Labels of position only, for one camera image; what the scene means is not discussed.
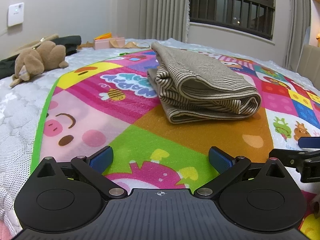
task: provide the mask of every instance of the blue gripper pad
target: blue gripper pad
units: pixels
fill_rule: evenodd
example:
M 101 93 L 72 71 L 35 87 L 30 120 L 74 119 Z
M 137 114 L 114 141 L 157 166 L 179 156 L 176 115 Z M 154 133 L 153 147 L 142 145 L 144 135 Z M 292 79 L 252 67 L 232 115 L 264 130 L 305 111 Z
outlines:
M 110 146 L 104 147 L 89 160 L 89 166 L 99 173 L 103 173 L 113 162 L 113 150 Z
M 300 148 L 320 149 L 320 137 L 301 137 L 298 145 Z
M 235 165 L 236 159 L 217 147 L 211 147 L 209 150 L 209 162 L 221 174 Z

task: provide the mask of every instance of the wall switch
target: wall switch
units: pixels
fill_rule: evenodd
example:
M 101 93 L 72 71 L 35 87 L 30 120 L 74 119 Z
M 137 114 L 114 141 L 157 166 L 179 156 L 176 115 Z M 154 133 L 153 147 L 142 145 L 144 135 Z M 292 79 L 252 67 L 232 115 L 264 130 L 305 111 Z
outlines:
M 8 27 L 23 23 L 24 3 L 16 3 L 8 9 Z

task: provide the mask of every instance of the quilted mattress cover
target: quilted mattress cover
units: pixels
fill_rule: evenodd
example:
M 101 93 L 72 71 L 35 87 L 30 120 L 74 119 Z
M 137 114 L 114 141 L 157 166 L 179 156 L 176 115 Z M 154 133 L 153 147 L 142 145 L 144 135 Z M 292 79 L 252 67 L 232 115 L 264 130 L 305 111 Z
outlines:
M 128 39 L 126 41 L 151 44 L 155 40 Z M 196 44 L 185 44 L 174 39 L 159 41 L 159 43 L 175 48 L 207 51 L 250 59 L 286 75 L 320 96 L 320 92 L 313 87 L 310 80 L 301 77 L 297 73 L 280 68 L 271 61 L 263 62 L 224 50 Z M 22 229 L 15 215 L 13 204 L 16 195 L 29 177 L 38 121 L 44 102 L 53 84 L 64 73 L 107 58 L 116 57 L 120 53 L 135 51 L 139 50 L 93 50 L 85 48 L 77 54 L 66 57 L 66 61 L 69 63 L 68 68 L 46 72 L 34 78 L 33 82 L 22 83 L 11 89 L 9 87 L 12 81 L 11 77 L 0 80 L 0 220 L 4 221 L 12 236 Z M 300 183 L 299 174 L 294 169 L 288 169 L 301 189 L 315 194 L 320 193 L 320 183 L 302 184 Z

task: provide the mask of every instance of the orange square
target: orange square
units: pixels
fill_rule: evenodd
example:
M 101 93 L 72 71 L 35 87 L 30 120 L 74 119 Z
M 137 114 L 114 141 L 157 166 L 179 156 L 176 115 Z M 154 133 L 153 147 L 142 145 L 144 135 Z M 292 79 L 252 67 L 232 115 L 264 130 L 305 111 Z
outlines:
M 252 162 L 265 162 L 273 149 L 264 108 L 260 108 L 254 116 L 239 121 L 171 124 L 160 105 L 134 125 L 205 155 L 211 146 L 217 146 L 233 157 L 244 155 Z

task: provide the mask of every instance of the white wall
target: white wall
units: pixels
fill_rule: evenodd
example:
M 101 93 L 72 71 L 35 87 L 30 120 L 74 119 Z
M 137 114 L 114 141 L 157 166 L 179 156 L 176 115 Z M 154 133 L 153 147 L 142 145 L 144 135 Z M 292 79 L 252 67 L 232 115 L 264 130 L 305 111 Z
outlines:
M 260 60 L 272 60 L 282 65 L 289 35 L 290 0 L 275 0 L 274 44 L 230 30 L 191 24 L 188 43 L 241 53 Z
M 0 0 L 0 33 L 7 28 L 10 4 L 25 2 L 24 23 L 11 27 L 0 37 L 0 59 L 29 42 L 44 36 L 80 35 L 83 42 L 109 32 L 112 0 Z
M 316 40 L 318 33 L 320 33 L 320 3 L 311 0 L 310 45 L 318 45 L 318 41 Z

